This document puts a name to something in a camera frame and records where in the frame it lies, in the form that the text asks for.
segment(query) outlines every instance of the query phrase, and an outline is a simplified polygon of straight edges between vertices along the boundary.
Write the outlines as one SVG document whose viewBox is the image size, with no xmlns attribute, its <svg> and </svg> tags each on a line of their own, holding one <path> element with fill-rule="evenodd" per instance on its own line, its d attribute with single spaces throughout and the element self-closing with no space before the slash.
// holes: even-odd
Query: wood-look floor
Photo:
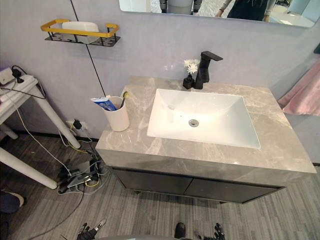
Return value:
<svg viewBox="0 0 320 240">
<path fill-rule="evenodd" d="M 81 163 L 89 159 L 66 148 L 59 138 L 37 137 L 62 161 Z M 2 146 L 47 176 L 57 179 L 60 165 L 27 135 Z M 219 204 L 211 200 L 154 193 L 136 194 L 123 189 L 112 174 L 95 194 L 85 195 L 75 213 L 55 230 L 37 239 L 75 240 L 80 226 L 107 223 L 98 237 L 147 234 L 173 236 L 176 223 L 184 222 L 187 237 L 194 231 L 212 236 L 216 222 L 223 225 L 227 240 L 320 240 L 320 173 L 288 188 L 247 204 Z M 36 181 L 1 164 L 1 189 L 27 197 L 14 214 L 2 214 L 10 225 L 12 240 L 24 240 L 50 229 L 78 204 L 81 194 L 58 195 Z"/>
</svg>

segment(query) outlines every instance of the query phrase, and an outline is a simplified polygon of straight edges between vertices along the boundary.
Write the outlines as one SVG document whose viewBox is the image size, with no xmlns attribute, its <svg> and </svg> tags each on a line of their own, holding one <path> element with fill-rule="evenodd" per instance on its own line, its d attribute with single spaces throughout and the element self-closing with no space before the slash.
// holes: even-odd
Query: white cup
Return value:
<svg viewBox="0 0 320 240">
<path fill-rule="evenodd" d="M 107 111 L 103 110 L 110 127 L 115 132 L 121 132 L 126 130 L 129 125 L 129 117 L 127 113 L 126 101 L 124 101 L 123 106 L 120 108 L 123 97 L 120 96 L 112 96 L 109 100 L 113 103 L 117 110 L 115 111 Z"/>
</svg>

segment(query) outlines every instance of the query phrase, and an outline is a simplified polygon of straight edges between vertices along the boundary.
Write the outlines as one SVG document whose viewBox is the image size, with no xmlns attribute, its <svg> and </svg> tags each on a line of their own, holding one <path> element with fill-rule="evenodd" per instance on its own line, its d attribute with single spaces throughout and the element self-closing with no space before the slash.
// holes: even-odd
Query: white table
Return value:
<svg viewBox="0 0 320 240">
<path fill-rule="evenodd" d="M 36 84 L 38 80 L 31 75 L 23 75 L 21 79 L 24 80 L 23 83 L 17 83 L 14 89 L 29 93 L 38 97 L 43 98 L 41 91 L 37 88 Z M 12 139 L 16 139 L 18 136 L 8 128 L 3 122 L 16 111 L 16 107 L 20 107 L 30 95 L 17 92 L 10 91 L 7 94 L 4 94 L 0 97 L 1 105 L 0 105 L 0 129 L 2 132 L 6 133 Z M 50 104 L 45 99 L 40 99 L 37 97 L 32 98 L 39 104 L 42 110 L 46 113 L 46 115 L 51 119 L 51 121 L 56 125 L 56 127 L 60 130 L 60 132 L 69 140 L 70 144 L 74 146 L 76 149 L 80 148 L 79 142 L 76 138 L 71 134 L 70 130 L 64 124 L 64 122 L 59 118 L 54 109 L 50 106 Z M 10 154 L 6 150 L 0 147 L 0 162 L 8 165 L 9 167 L 19 171 L 20 173 L 36 180 L 37 182 L 45 185 L 48 188 L 55 189 L 57 188 L 57 182 L 45 176 L 41 172 L 35 170 L 31 166 L 27 165 L 14 155 Z"/>
</svg>

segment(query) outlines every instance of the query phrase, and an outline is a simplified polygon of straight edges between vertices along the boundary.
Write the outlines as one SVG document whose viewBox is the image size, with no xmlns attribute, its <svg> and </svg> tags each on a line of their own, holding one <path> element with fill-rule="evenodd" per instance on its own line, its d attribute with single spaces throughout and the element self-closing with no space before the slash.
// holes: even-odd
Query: shoe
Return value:
<svg viewBox="0 0 320 240">
<path fill-rule="evenodd" d="M 175 226 L 174 237 L 176 239 L 185 238 L 186 237 L 186 226 L 183 222 L 179 222 Z"/>
</svg>

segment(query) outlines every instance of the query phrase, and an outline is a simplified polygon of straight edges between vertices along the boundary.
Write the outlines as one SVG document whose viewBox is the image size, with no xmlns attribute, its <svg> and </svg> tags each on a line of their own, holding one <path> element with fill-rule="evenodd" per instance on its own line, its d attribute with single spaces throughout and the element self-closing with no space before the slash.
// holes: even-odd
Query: toothbrush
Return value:
<svg viewBox="0 0 320 240">
<path fill-rule="evenodd" d="M 123 105 L 125 104 L 125 99 L 127 99 L 127 98 L 129 97 L 129 93 L 128 93 L 127 91 L 125 91 L 125 92 L 123 93 L 122 97 L 123 97 L 123 100 L 122 100 L 122 103 L 121 103 L 120 108 L 122 108 Z"/>
</svg>

